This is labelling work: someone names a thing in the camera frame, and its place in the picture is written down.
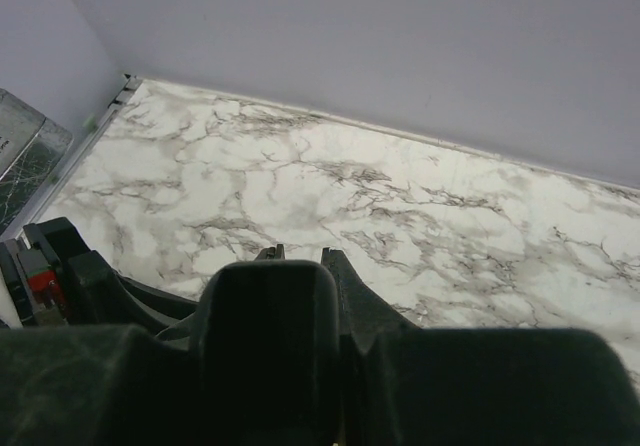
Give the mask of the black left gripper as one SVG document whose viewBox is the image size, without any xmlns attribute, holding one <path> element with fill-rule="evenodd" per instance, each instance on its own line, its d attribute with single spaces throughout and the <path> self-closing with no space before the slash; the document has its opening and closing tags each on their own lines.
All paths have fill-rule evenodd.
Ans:
<svg viewBox="0 0 640 446">
<path fill-rule="evenodd" d="M 24 326 L 134 325 L 158 335 L 197 302 L 117 273 L 66 217 L 30 223 L 1 243 L 1 278 Z"/>
</svg>

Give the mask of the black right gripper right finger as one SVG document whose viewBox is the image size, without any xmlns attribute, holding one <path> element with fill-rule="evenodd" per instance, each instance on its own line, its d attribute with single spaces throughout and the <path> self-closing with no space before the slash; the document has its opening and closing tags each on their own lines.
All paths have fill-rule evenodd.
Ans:
<svg viewBox="0 0 640 446">
<path fill-rule="evenodd" d="M 629 445 L 633 387 L 613 349 L 575 328 L 421 328 L 359 277 L 338 288 L 344 445 Z"/>
</svg>

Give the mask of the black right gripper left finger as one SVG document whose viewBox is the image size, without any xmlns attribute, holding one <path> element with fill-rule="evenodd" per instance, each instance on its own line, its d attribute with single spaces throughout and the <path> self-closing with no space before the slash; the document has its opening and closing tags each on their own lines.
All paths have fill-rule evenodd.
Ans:
<svg viewBox="0 0 640 446">
<path fill-rule="evenodd" d="M 209 282 L 185 348 L 136 325 L 1 335 L 5 445 L 329 445 L 338 431 L 338 294 L 306 261 Z"/>
</svg>

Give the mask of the orange black utility knife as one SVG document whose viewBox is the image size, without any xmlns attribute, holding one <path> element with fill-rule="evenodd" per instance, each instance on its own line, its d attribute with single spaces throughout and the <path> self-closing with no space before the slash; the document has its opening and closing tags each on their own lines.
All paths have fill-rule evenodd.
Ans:
<svg viewBox="0 0 640 446">
<path fill-rule="evenodd" d="M 263 248 L 259 251 L 257 256 L 255 257 L 256 261 L 259 260 L 285 260 L 285 248 L 283 244 L 276 244 L 275 246 L 270 246 L 267 248 Z"/>
</svg>

